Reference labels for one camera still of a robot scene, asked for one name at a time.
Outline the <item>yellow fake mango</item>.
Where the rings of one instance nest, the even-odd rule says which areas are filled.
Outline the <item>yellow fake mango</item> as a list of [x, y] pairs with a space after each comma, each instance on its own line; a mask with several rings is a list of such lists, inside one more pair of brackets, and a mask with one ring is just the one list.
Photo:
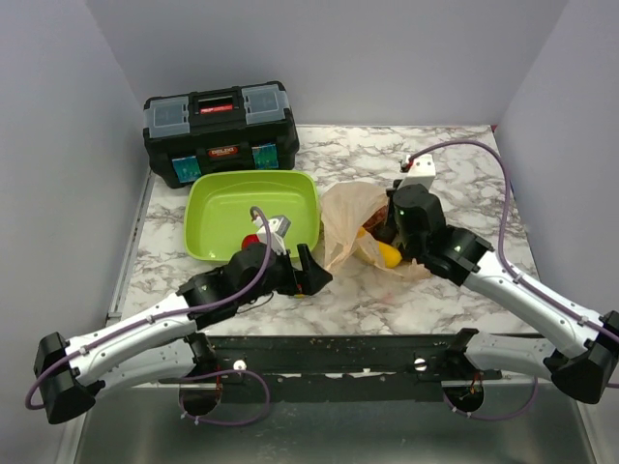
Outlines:
[[377, 241], [364, 227], [358, 230], [356, 245], [357, 256], [380, 269], [393, 269], [402, 260], [400, 252], [395, 247]]

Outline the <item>translucent orange plastic bag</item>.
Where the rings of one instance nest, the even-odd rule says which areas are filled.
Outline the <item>translucent orange plastic bag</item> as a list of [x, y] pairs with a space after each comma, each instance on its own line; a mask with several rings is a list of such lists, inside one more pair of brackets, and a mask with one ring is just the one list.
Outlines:
[[[358, 230], [376, 210], [388, 205], [388, 196], [386, 190], [377, 185], [359, 181], [344, 182], [334, 184], [325, 191], [320, 204], [324, 238], [323, 267], [335, 275], [351, 257], [358, 257]], [[422, 265], [406, 262], [403, 257], [393, 269], [374, 268], [408, 281], [430, 277], [429, 271]]]

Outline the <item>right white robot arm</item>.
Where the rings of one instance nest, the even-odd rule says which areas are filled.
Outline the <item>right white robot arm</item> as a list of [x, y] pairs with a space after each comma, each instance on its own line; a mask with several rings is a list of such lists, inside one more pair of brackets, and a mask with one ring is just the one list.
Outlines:
[[447, 223], [439, 198], [422, 185], [388, 191], [387, 222], [406, 260], [509, 310], [539, 334], [536, 341], [475, 332], [445, 355], [458, 379], [505, 370], [550, 381], [586, 404], [600, 402], [618, 365], [618, 313], [583, 307], [522, 272], [474, 232]]

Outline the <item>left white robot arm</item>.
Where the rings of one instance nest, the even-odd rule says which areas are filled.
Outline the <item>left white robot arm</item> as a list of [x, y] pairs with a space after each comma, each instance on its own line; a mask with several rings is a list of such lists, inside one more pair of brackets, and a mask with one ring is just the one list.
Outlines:
[[317, 294], [333, 277], [307, 245], [297, 250], [299, 268], [287, 252], [277, 254], [264, 244], [251, 244], [227, 264], [195, 275], [177, 292], [113, 327], [71, 339], [46, 335], [38, 345], [36, 382], [29, 392], [41, 396], [40, 407], [49, 423], [70, 421], [95, 405], [104, 388], [103, 376], [121, 363], [232, 318], [241, 306], [269, 293]]

